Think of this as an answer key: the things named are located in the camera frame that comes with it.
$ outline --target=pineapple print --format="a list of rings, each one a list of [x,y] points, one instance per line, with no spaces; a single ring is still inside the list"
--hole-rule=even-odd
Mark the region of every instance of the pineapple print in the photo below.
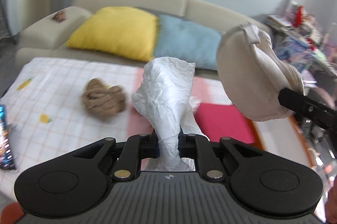
[[[19,91],[19,90],[25,88],[28,84],[30,84],[30,82],[32,81],[32,79],[33,79],[33,78],[29,78],[28,80],[26,80],[26,81],[24,81],[23,83],[21,83],[21,84],[17,87],[16,91]]]
[[[49,123],[52,122],[53,120],[46,114],[41,114],[40,115],[40,122],[41,123]]]

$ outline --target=white tissue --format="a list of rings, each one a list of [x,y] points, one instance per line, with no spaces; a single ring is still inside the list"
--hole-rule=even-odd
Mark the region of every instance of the white tissue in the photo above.
[[[181,159],[178,152],[180,125],[185,134],[202,134],[188,103],[194,68],[195,64],[171,57],[156,58],[144,67],[143,81],[131,98],[156,130],[160,149],[160,157],[149,159],[146,170],[194,170],[193,160]]]

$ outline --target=beige sofa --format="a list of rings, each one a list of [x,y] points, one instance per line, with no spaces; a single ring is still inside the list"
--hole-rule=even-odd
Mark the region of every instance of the beige sofa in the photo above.
[[[106,6],[132,6],[153,12],[170,14],[211,27],[225,33],[240,23],[251,21],[270,33],[270,29],[247,16],[201,0],[73,0],[73,6],[65,9],[67,19],[62,23],[52,20],[51,14],[23,30],[20,49],[16,55],[16,68],[34,57],[64,57],[87,61],[143,66],[144,63],[127,60],[97,51],[76,50],[65,46],[71,33],[97,10]],[[216,78],[216,72],[197,70],[196,75]]]

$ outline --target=brown cloth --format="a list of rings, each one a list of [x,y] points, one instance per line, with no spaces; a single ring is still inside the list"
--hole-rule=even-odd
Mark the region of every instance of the brown cloth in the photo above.
[[[106,88],[102,81],[94,78],[88,82],[82,94],[85,109],[102,118],[113,117],[125,110],[125,94],[120,86]]]

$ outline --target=floor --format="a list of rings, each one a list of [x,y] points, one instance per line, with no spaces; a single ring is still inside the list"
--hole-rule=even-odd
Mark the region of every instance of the floor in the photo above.
[[[6,92],[16,78],[14,73],[14,58],[16,45],[12,38],[3,38],[0,40],[0,96]],[[0,212],[12,200],[0,193]]]

